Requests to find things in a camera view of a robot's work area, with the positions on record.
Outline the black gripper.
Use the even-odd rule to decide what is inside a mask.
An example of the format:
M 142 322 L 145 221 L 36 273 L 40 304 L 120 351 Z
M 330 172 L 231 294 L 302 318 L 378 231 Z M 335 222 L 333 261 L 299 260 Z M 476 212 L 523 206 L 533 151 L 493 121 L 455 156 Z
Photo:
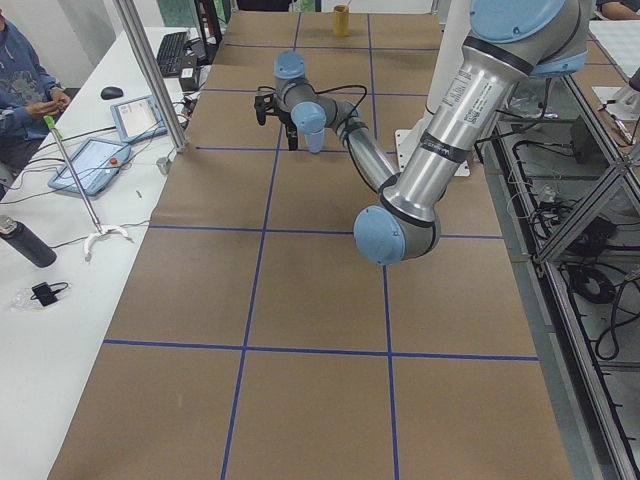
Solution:
M 299 148 L 298 131 L 297 126 L 292 120 L 291 113 L 280 109 L 278 119 L 285 126 L 288 149 L 297 150 Z

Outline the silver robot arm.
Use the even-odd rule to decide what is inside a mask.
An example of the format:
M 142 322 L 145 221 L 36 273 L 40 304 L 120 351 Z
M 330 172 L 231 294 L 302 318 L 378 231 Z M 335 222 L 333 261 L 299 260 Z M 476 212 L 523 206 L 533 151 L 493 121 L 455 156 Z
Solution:
M 584 66 L 592 1 L 460 1 L 444 29 L 461 59 L 404 168 L 381 150 L 357 108 L 318 93 L 305 76 L 303 57 L 285 51 L 274 61 L 273 102 L 317 153 L 331 129 L 347 148 L 379 202 L 355 219 L 360 253 L 391 265 L 430 252 L 440 237 L 436 203 L 489 129 L 508 92 L 526 78 L 550 78 Z

